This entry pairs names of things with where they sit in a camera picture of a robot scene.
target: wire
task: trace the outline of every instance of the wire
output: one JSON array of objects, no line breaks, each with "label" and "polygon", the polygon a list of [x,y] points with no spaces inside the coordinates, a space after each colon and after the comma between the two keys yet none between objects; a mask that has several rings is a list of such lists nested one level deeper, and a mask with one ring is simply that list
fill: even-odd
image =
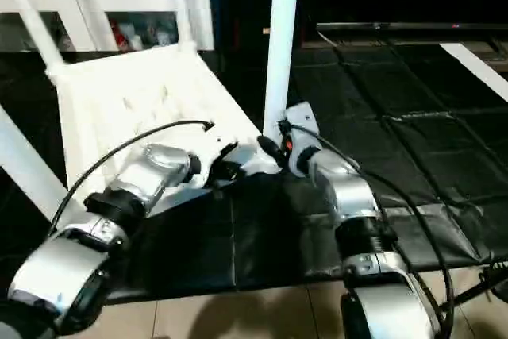
[{"label": "wire", "polygon": [[189,121],[177,121],[172,123],[167,123],[166,125],[162,125],[159,127],[155,127],[154,129],[150,129],[149,131],[146,131],[144,133],[141,133],[134,138],[129,139],[128,141],[120,144],[113,150],[109,151],[107,154],[105,154],[102,158],[100,158],[97,162],[92,164],[79,178],[76,180],[76,182],[72,185],[71,189],[67,192],[65,197],[63,198],[62,202],[58,206],[58,209],[56,210],[55,215],[53,216],[51,220],[51,226],[49,227],[47,239],[50,238],[51,235],[56,231],[56,225],[58,224],[58,221],[62,217],[62,214],[65,211],[65,208],[67,207],[67,204],[71,201],[72,196],[74,193],[78,190],[78,188],[83,184],[83,182],[94,172],[97,168],[101,167],[104,162],[106,162],[109,158],[114,156],[117,152],[123,150],[124,148],[130,146],[131,144],[134,144],[138,141],[140,141],[143,138],[146,138],[152,134],[158,133],[159,131],[170,129],[171,127],[181,126],[181,125],[204,125],[205,130],[210,129],[212,126],[214,126],[213,122],[207,122],[207,121],[199,121],[199,120],[189,120]]},{"label": "wire", "polygon": [[[429,224],[421,214],[421,212],[418,210],[416,205],[413,203],[413,201],[410,199],[408,195],[404,191],[402,191],[399,187],[397,187],[395,184],[393,184],[390,180],[383,178],[381,175],[378,175],[372,171],[365,171],[360,168],[360,166],[355,163],[351,158],[347,157],[340,149],[335,147],[334,144],[332,144],[330,141],[327,141],[324,137],[320,136],[319,134],[315,133],[312,130],[306,129],[305,127],[293,125],[289,121],[281,121],[279,123],[279,126],[281,127],[282,131],[287,131],[288,128],[291,129],[297,129],[304,133],[307,133],[311,135],[312,137],[318,139],[324,146],[326,146],[331,151],[335,152],[338,156],[340,156],[344,161],[346,161],[352,168],[355,169],[356,172],[358,172],[359,175],[364,177],[370,177],[372,179],[377,180],[378,182],[384,184],[386,187],[390,188],[393,192],[395,192],[397,195],[399,195],[406,205],[410,208],[411,212],[414,214],[416,219],[418,220],[418,223],[420,224],[425,236],[427,237],[427,240],[430,243],[430,246],[432,246],[432,249],[434,253],[436,254],[437,261],[441,267],[441,272],[443,274],[444,279],[444,287],[446,290],[446,299],[448,302],[448,309],[446,313],[446,318],[444,320],[444,325],[441,330],[441,337],[448,339],[450,338],[450,335],[452,334],[452,327],[453,327],[453,319],[454,319],[454,312],[455,312],[455,303],[454,303],[454,294],[453,294],[453,285],[452,285],[452,277],[450,276],[450,272],[448,269],[448,266],[445,261],[445,257],[443,256],[443,253],[441,252],[439,245],[437,244],[436,238],[434,237],[432,231],[430,230]],[[401,255],[402,259],[404,260],[404,257],[406,260],[409,261],[409,258],[407,256]],[[413,268],[412,264],[408,266],[408,270],[410,270],[410,267]],[[425,284],[423,279],[421,277],[418,277],[421,284]],[[425,292],[425,289],[428,289],[428,287],[425,285],[425,287],[422,287],[422,290]],[[441,311],[439,309],[439,306],[437,306],[437,303],[433,303],[432,299],[429,301],[431,304],[433,304],[433,309],[435,310],[436,316],[439,316],[441,314]]]}]

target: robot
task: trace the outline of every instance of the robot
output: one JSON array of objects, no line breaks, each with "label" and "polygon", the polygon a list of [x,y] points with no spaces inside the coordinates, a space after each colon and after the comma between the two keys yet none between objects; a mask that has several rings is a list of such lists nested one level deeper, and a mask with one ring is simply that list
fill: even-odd
[{"label": "robot", "polygon": [[[304,118],[301,107],[288,109],[287,121],[316,129],[308,104],[305,108]],[[334,221],[348,290],[341,300],[346,337],[434,337],[432,318],[394,248],[393,233],[383,223],[368,182],[350,160],[323,149],[315,137],[297,129],[284,133],[285,142],[291,142],[283,154],[285,165],[322,192]],[[8,300],[0,305],[0,337],[53,339],[91,326],[119,276],[118,265],[133,235],[164,190],[208,171],[199,156],[186,150],[146,145],[102,193],[88,196],[86,214],[54,233],[23,263]]]}]

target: white plastic part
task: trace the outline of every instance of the white plastic part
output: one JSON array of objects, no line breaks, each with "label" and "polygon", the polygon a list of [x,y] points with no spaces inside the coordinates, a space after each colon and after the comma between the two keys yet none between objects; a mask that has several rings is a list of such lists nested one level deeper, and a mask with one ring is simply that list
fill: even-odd
[{"label": "white plastic part", "polygon": [[29,0],[15,0],[19,6],[19,13],[27,30],[30,32],[30,36],[35,42],[39,53],[42,56],[42,60],[46,64],[48,69],[55,65],[64,64],[64,59],[60,55],[58,48],[51,35],[49,34],[40,14],[35,10]]},{"label": "white plastic part", "polygon": [[175,0],[176,24],[178,26],[179,43],[190,43],[192,40],[191,23],[189,22],[189,10],[186,0]]},{"label": "white plastic part", "polygon": [[[67,190],[1,107],[0,166],[43,215],[51,219]],[[68,209],[83,210],[73,200]]]},{"label": "white plastic part", "polygon": [[282,140],[277,122],[282,119],[287,104],[295,11],[296,0],[271,0],[263,135],[277,143]]},{"label": "white plastic part", "polygon": [[[194,50],[179,45],[106,57],[58,67],[48,73],[58,90],[63,146],[70,184],[98,158],[119,144],[153,127],[172,121],[202,119],[216,126],[210,134],[237,141],[231,160],[248,173],[277,172],[275,162],[259,148],[260,131]],[[200,125],[185,125],[157,133],[144,142],[169,144],[203,157],[216,155]],[[83,200],[113,179],[129,154],[119,152],[79,188]],[[166,210],[202,195],[182,185],[169,190],[154,209]]]}]

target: silver metal joint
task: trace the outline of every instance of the silver metal joint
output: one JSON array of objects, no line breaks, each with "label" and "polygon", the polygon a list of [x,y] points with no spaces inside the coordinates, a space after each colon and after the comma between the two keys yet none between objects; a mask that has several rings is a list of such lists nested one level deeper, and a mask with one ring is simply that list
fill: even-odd
[{"label": "silver metal joint", "polygon": [[91,212],[79,215],[63,230],[69,229],[77,229],[108,246],[118,240],[122,245],[127,245],[129,242],[127,234],[118,224]]},{"label": "silver metal joint", "polygon": [[317,189],[325,190],[336,226],[350,218],[381,218],[367,181],[335,152],[323,149],[312,155],[309,175]]},{"label": "silver metal joint", "polygon": [[178,186],[191,169],[191,158],[180,148],[149,144],[141,155],[133,156],[109,188],[137,196],[147,210],[159,201],[166,188]]},{"label": "silver metal joint", "polygon": [[344,269],[356,275],[373,275],[395,272],[406,275],[406,265],[396,252],[362,253],[344,260]]}]

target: red object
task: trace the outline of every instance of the red object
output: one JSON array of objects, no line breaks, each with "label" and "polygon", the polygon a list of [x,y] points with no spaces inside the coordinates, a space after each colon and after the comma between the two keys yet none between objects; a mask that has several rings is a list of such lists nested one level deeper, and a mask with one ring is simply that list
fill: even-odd
[{"label": "red object", "polygon": [[120,29],[118,28],[118,23],[115,20],[110,20],[111,30],[113,31],[114,40],[117,43],[118,49],[122,52],[126,52],[129,50],[129,42],[125,38]]}]

